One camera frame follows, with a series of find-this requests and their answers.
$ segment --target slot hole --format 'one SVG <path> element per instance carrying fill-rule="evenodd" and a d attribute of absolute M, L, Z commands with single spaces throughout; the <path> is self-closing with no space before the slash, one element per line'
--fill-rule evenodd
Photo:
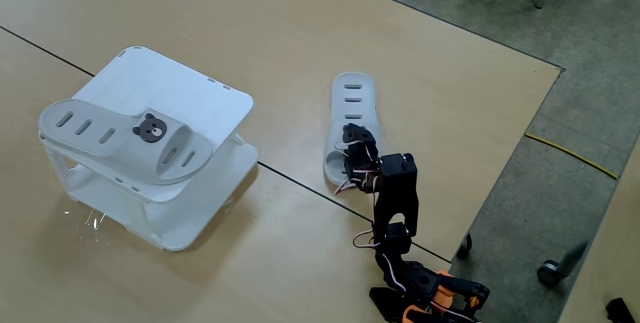
<path fill-rule="evenodd" d="M 187 164 L 191 162 L 191 158 L 193 158 L 194 155 L 196 155 L 196 151 L 191 151 L 191 153 L 189 153 L 189 155 L 187 156 L 187 159 L 185 159 L 184 162 L 182 162 L 182 166 L 186 167 Z"/>
<path fill-rule="evenodd" d="M 60 128 L 63 125 L 67 124 L 67 122 L 69 121 L 69 119 L 71 119 L 71 117 L 73 117 L 73 112 L 71 111 L 67 112 L 67 114 L 65 114 L 64 117 L 62 117 L 62 119 L 60 119 L 60 121 L 56 123 L 56 127 Z"/>
<path fill-rule="evenodd" d="M 111 138 L 111 136 L 113 136 L 113 133 L 115 133 L 115 132 L 116 132 L 115 129 L 113 129 L 113 128 L 109 129 L 108 131 L 106 131 L 102 135 L 102 137 L 98 140 L 98 142 L 100 144 L 105 144 L 109 140 L 109 138 Z"/>
<path fill-rule="evenodd" d="M 90 125 L 91 125 L 91 119 L 87 119 L 86 121 L 84 121 L 84 123 L 82 123 L 80 128 L 78 128 L 78 130 L 76 131 L 76 135 L 80 135 L 84 133 L 84 131 L 86 131 Z"/>
<path fill-rule="evenodd" d="M 162 164 L 167 164 L 169 163 L 169 161 L 171 160 L 171 158 L 173 158 L 173 156 L 176 154 L 176 152 L 178 151 L 177 148 L 173 148 L 172 150 L 169 151 L 169 154 L 167 154 L 167 156 L 165 157 L 165 159 L 162 161 Z"/>

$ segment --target light wood tabletop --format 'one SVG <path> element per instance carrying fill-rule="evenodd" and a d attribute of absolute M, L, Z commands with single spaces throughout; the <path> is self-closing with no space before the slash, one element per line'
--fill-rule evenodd
<path fill-rule="evenodd" d="M 368 73 L 383 153 L 417 162 L 415 241 L 447 259 L 560 72 L 391 0 L 0 0 L 0 24 L 94 74 L 144 45 L 249 93 L 261 161 L 326 195 L 332 80 Z"/>
<path fill-rule="evenodd" d="M 258 167 L 201 237 L 167 252 L 63 192 L 40 112 L 90 77 L 0 32 L 1 322 L 382 322 L 364 219 Z M 416 247 L 407 260 L 448 269 Z"/>
<path fill-rule="evenodd" d="M 563 323 L 610 323 L 605 306 L 622 297 L 640 319 L 640 142 L 587 253 L 560 318 Z"/>

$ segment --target bear sticker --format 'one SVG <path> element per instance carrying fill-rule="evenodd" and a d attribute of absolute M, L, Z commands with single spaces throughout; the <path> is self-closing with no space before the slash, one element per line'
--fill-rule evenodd
<path fill-rule="evenodd" d="M 167 124 L 151 113 L 147 113 L 144 118 L 145 120 L 140 123 L 140 127 L 133 127 L 133 134 L 139 135 L 143 141 L 148 143 L 155 143 L 162 139 L 167 133 Z"/>

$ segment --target gray carpet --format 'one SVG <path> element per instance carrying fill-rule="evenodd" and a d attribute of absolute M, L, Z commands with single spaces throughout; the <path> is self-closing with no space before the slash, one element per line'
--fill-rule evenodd
<path fill-rule="evenodd" d="M 396 1 L 565 67 L 529 131 L 622 172 L 640 130 L 640 0 Z M 523 138 L 471 228 L 471 256 L 453 262 L 492 290 L 478 316 L 556 321 L 573 277 L 550 290 L 536 269 L 593 237 L 616 183 Z"/>

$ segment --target plastic stand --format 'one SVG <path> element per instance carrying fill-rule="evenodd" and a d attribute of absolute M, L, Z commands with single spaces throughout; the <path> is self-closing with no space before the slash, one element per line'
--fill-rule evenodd
<path fill-rule="evenodd" d="M 235 133 L 252 107 L 245 93 L 130 47 L 72 100 L 45 109 L 40 139 L 71 199 L 178 251 L 257 163 Z M 78 164 L 69 169 L 65 157 Z"/>

